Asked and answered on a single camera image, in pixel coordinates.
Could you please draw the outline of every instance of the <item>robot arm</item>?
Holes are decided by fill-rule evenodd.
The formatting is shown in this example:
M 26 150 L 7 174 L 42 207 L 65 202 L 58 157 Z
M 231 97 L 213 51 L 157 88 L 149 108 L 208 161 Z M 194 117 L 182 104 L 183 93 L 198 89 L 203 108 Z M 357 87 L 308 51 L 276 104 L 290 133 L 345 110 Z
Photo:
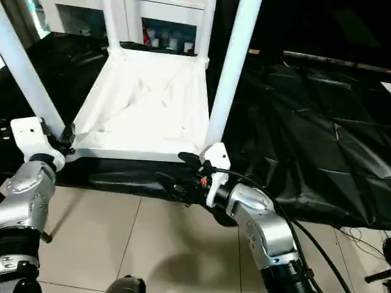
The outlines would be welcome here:
M 207 190 L 206 205 L 224 209 L 246 232 L 268 292 L 313 292 L 309 273 L 302 265 L 290 227 L 276 213 L 273 201 L 262 191 L 243 183 L 236 184 L 229 192 L 223 187 L 228 181 L 228 174 L 222 169 L 230 168 L 224 144 L 215 143 L 202 152 L 200 165 L 195 164 L 196 158 L 192 154 L 180 154 L 180 158 L 196 166 L 201 175 L 206 175 L 200 180 L 200 185 Z
M 0 292 L 40 292 L 38 249 L 65 157 L 48 142 L 41 118 L 13 120 L 25 163 L 4 183 L 0 204 Z

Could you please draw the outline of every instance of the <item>black tarp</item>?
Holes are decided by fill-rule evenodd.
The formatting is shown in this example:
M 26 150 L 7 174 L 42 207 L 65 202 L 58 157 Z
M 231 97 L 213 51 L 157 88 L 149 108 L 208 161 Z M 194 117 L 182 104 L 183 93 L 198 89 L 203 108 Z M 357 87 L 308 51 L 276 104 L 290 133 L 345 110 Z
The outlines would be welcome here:
M 217 0 L 211 55 L 224 57 L 239 0 Z M 389 2 L 263 0 L 250 47 L 269 59 L 284 50 L 391 68 Z
M 71 123 L 107 58 L 105 41 L 51 34 L 28 50 L 50 97 Z M 221 64 L 207 71 L 209 96 Z M 391 229 L 391 94 L 378 80 L 246 60 L 223 141 L 232 169 L 265 186 L 296 219 Z M 33 115 L 8 69 L 0 71 L 0 120 Z M 22 155 L 0 140 L 0 179 Z M 183 164 L 82 158 L 58 184 L 172 200 L 156 172 L 190 177 Z

